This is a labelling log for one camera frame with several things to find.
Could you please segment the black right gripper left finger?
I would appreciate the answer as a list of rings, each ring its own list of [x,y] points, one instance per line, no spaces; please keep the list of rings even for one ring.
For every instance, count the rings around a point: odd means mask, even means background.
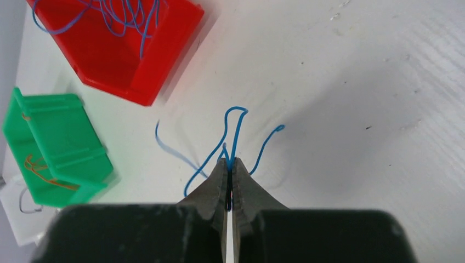
[[[50,223],[32,262],[225,262],[226,160],[178,203],[81,204]]]

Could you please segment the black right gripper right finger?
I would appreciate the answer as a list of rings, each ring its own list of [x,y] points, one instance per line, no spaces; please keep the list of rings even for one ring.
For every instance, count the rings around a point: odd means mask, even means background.
[[[235,262],[416,262],[403,227],[373,209],[291,209],[242,160],[232,168]]]

